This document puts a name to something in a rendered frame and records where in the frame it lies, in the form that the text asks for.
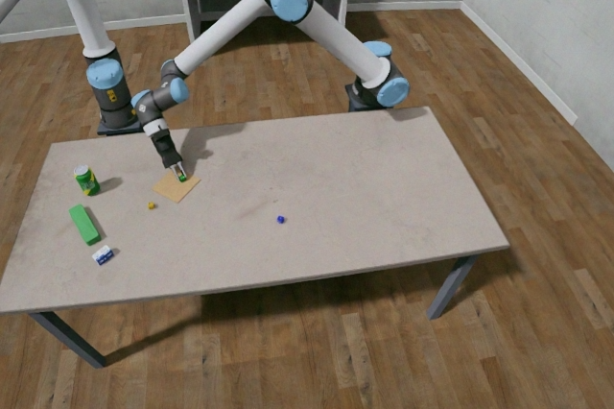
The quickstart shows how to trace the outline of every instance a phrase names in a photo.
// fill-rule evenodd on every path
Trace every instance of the white baseboard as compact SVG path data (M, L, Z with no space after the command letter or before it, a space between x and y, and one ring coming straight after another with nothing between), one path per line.
M567 107L567 104L565 104L565 102L563 102L561 98L556 95L550 86L547 85L546 82L533 71L529 64L526 63L518 54L516 54L514 50L509 47L509 45L464 2L461 2L460 10L463 11L464 14L469 17L469 19L471 19L471 21L475 23L499 49L501 49L508 59L510 59L514 65L516 65L518 69L522 71L527 78L529 78L529 81L531 81L535 87L537 87L537 90L539 90L543 96L548 99L548 101L553 105L553 107L556 108L563 118L565 118L565 120L573 126L578 120L578 116L572 111L571 108Z
M185 15L163 15L159 17L130 18L127 20L113 20L105 22L107 30L122 30L125 28L152 27L154 25L170 25L173 23L184 23ZM8 33L0 35L0 43L25 41L29 39L41 39L44 37L76 35L79 31L75 25L70 27L48 28L45 30L34 30L32 32Z
M461 1L407 1L398 3L354 3L347 5L348 12L412 11L433 9L460 9Z

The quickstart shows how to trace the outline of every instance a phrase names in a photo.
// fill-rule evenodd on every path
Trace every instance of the can lid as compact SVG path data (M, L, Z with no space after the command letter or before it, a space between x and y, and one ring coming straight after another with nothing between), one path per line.
M81 165L81 166L77 166L77 167L75 168L75 175L76 175L76 176L82 176L82 175L84 175L84 174L87 174L87 171L88 171L88 170L89 170L89 167L88 167L88 166L83 166L83 165Z

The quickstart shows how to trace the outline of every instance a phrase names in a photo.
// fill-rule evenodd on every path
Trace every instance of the soda can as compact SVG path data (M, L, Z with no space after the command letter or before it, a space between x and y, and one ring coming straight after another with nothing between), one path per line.
M84 195L92 196L100 191L100 184L89 166L77 166L74 173Z

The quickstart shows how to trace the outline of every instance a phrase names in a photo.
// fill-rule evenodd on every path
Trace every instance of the green rectangular object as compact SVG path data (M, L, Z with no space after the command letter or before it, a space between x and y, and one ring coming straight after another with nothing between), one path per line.
M94 223L92 219L87 215L87 211L82 204L77 204L74 207L71 207L68 212L70 212L70 217L75 222L83 241L87 243L87 246L91 246L94 243L97 243L101 240L100 233L94 227Z

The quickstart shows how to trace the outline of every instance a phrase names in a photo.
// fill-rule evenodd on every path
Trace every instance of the floor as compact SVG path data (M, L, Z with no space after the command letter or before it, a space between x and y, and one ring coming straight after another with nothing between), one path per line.
M354 12L347 28L392 45L412 84L401 107L433 110L511 249L482 256L432 322L452 261L60 312L107 355L98 371L26 315L0 317L1 408L614 407L614 173L462 12ZM188 44L184 25L109 35L132 93ZM0 273L49 145L96 136L82 49L0 45ZM167 120L345 112L353 78L262 18L186 80Z

